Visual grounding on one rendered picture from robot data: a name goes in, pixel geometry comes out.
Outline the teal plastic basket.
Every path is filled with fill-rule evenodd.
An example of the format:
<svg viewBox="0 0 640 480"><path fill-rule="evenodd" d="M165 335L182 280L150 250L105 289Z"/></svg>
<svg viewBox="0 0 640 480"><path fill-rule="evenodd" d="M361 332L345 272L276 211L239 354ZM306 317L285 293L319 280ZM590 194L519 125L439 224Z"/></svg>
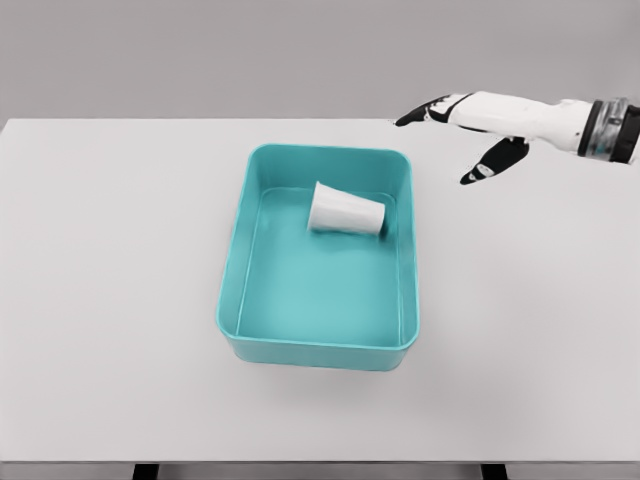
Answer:
<svg viewBox="0 0 640 480"><path fill-rule="evenodd" d="M317 184L382 204L385 232L311 230ZM236 209L216 322L247 362L396 368L420 331L409 159L389 149L256 147Z"/></svg>

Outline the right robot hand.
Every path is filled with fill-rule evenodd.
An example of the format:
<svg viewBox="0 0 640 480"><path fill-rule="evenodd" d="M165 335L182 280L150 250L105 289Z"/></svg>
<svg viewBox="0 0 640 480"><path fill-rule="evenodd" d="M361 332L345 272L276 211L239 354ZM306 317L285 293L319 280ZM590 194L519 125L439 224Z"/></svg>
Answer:
<svg viewBox="0 0 640 480"><path fill-rule="evenodd" d="M511 95L484 91L449 94L416 107L394 125L433 121L498 136L500 140L461 177L462 185L470 185L503 173L528 155L529 138L543 110L538 101Z"/></svg>

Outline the white paper cup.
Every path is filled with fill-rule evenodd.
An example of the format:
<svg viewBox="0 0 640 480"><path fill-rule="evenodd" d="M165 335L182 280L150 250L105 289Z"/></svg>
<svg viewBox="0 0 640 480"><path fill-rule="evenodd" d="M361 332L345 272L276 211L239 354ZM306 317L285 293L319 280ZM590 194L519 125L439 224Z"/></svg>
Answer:
<svg viewBox="0 0 640 480"><path fill-rule="evenodd" d="M385 220L385 205L341 190L315 184L307 228L379 235Z"/></svg>

